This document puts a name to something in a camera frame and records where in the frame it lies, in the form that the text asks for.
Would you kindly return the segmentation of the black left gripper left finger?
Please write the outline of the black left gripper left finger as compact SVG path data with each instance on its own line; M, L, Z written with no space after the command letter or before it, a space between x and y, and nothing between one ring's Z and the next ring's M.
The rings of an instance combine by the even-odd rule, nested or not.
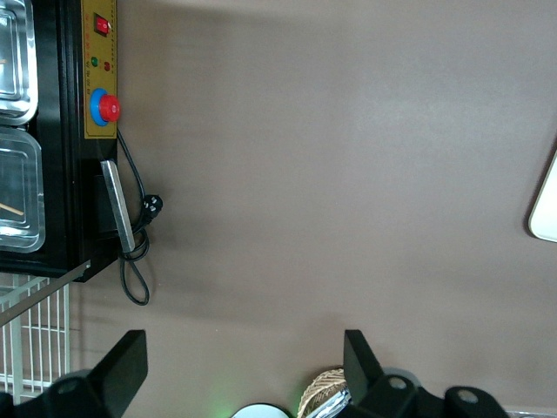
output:
M2 417L121 417L148 374L144 330L130 330L92 369L64 375L38 397L16 404L1 393Z

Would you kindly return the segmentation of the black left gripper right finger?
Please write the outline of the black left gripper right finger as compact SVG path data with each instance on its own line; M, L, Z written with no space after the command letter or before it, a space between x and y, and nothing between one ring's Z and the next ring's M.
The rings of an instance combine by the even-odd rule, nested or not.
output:
M358 329L344 334L344 375L352 397L345 417L506 417L488 392L453 386L438 397L411 372L382 367Z

